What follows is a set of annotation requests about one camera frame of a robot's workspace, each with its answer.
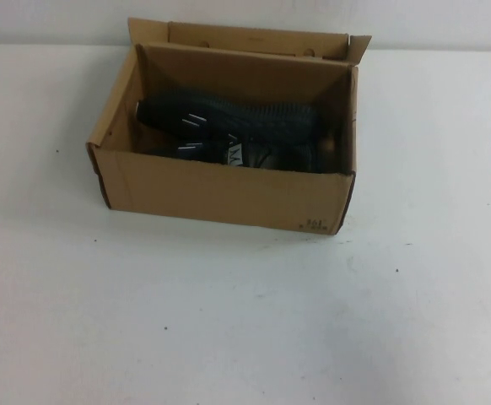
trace cardboard edge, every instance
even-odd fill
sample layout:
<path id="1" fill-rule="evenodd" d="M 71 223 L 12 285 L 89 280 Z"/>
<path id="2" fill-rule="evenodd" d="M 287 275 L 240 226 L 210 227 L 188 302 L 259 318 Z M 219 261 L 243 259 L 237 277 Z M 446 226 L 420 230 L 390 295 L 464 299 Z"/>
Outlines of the cardboard edge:
<path id="1" fill-rule="evenodd" d="M 121 66 L 121 70 L 118 73 L 116 81 L 111 90 L 111 95 L 107 99 L 105 107 L 103 108 L 103 112 L 100 114 L 100 118 L 96 122 L 94 130 L 92 131 L 92 134 L 88 142 L 86 143 L 86 151 L 88 152 L 89 159 L 92 162 L 94 173 L 99 178 L 101 195 L 103 196 L 105 204 L 108 208 L 111 207 L 111 204 L 109 202 L 109 198 L 105 189 L 105 183 L 103 182 L 103 177 L 101 175 L 100 168 L 95 157 L 94 149 L 101 146 L 103 140 L 105 139 L 105 136 L 109 132 L 109 128 L 111 127 L 115 115 L 120 108 L 124 92 L 126 91 L 127 86 L 130 83 L 131 76 L 136 66 L 137 52 L 135 50 L 135 47 L 132 46 L 127 53 L 126 60 Z"/>
<path id="2" fill-rule="evenodd" d="M 146 42 L 169 42 L 170 23 L 151 19 L 127 19 L 129 38 L 133 44 Z"/>
<path id="3" fill-rule="evenodd" d="M 358 72 L 359 69 L 358 67 L 354 66 L 351 68 L 350 71 L 350 100 L 349 100 L 349 107 L 350 107 L 350 117 L 349 119 L 351 120 L 350 125 L 351 125 L 351 148 L 353 149 L 353 160 L 352 160 L 352 172 L 356 173 L 357 171 L 357 161 L 356 161 L 356 116 L 357 116 L 357 109 L 358 109 Z"/>
<path id="4" fill-rule="evenodd" d="M 362 62 L 362 57 L 370 45 L 371 35 L 351 35 L 348 42 L 347 61 L 353 65 Z"/>
<path id="5" fill-rule="evenodd" d="M 107 195 L 107 191 L 105 189 L 103 176 L 101 175 L 100 167 L 98 166 L 97 159 L 95 158 L 94 148 L 97 148 L 94 144 L 86 143 L 86 151 L 88 152 L 88 156 L 90 157 L 90 161 L 92 162 L 94 173 L 97 175 L 98 180 L 100 182 L 100 190 L 101 190 L 101 195 L 103 196 L 103 201 L 105 201 L 105 205 L 108 208 L 111 208 L 111 202 L 109 201 L 109 196 Z"/>
<path id="6" fill-rule="evenodd" d="M 343 209 L 343 214 L 341 215 L 341 220 L 339 221 L 338 227 L 334 230 L 332 235 L 335 235 L 339 230 L 343 227 L 343 224 L 345 223 L 345 217 L 347 216 L 347 211 L 348 207 L 350 206 L 350 200 L 353 198 L 353 192 L 354 192 L 354 183 L 356 182 L 356 172 L 353 171 L 351 173 L 351 176 L 353 179 L 350 182 L 350 187 L 348 189 L 348 195 L 347 195 L 347 201 L 345 202 L 345 208 Z"/>

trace white table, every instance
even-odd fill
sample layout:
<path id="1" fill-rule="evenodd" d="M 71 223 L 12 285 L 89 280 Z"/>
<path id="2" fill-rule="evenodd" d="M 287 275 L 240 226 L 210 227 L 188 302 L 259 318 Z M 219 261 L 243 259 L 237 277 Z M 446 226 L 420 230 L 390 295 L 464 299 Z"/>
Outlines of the white table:
<path id="1" fill-rule="evenodd" d="M 0 404 L 491 403 L 491 53 L 367 53 L 326 238 L 108 210 L 126 52 L 0 46 Z"/>

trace open cardboard box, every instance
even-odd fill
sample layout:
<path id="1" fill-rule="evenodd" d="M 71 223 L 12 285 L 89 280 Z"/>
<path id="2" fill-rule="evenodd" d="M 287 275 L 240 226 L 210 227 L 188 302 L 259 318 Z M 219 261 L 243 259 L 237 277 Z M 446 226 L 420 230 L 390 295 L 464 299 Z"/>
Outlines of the open cardboard box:
<path id="1" fill-rule="evenodd" d="M 129 19 L 132 48 L 87 142 L 109 208 L 333 235 L 356 176 L 358 69 L 369 36 Z M 315 105 L 330 130 L 322 174 L 139 153 L 165 142 L 135 119 L 140 99 L 188 87 L 239 103 Z"/>

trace box flap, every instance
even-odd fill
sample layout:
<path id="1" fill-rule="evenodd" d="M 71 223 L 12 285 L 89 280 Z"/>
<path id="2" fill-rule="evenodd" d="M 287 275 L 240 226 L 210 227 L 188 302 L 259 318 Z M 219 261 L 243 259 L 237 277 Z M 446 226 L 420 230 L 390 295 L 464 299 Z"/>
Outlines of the box flap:
<path id="1" fill-rule="evenodd" d="M 129 18 L 127 25 L 129 26 L 129 37 L 133 44 L 169 41 L 169 23 Z"/>
<path id="2" fill-rule="evenodd" d="M 137 65 L 137 53 L 135 48 L 132 47 L 127 54 L 126 61 L 121 66 L 121 70 L 118 73 L 118 77 L 112 87 L 111 95 L 107 100 L 103 112 L 100 115 L 99 120 L 95 124 L 95 128 L 92 131 L 88 143 L 95 146 L 100 146 L 107 134 L 107 131 L 111 127 L 112 120 L 118 110 L 118 106 L 125 94 L 126 87 L 129 84 L 132 76 L 133 69 Z"/>
<path id="3" fill-rule="evenodd" d="M 343 60 L 348 35 L 170 23 L 169 42 L 227 51 Z"/>
<path id="4" fill-rule="evenodd" d="M 371 35 L 352 36 L 348 43 L 347 61 L 358 65 L 371 42 Z"/>
<path id="5" fill-rule="evenodd" d="M 265 30 L 219 25 L 165 23 L 130 18 L 133 44 L 169 42 L 226 51 L 246 51 L 294 57 L 324 59 L 359 64 L 371 37 L 321 32 Z"/>

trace white wall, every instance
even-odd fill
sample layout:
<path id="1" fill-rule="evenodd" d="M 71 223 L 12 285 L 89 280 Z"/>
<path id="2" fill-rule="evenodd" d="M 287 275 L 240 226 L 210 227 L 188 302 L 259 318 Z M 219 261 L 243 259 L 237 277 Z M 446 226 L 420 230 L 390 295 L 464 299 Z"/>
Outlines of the white wall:
<path id="1" fill-rule="evenodd" d="M 372 34 L 376 47 L 491 48 L 491 0 L 0 0 L 0 42 L 126 44 L 126 17 Z"/>

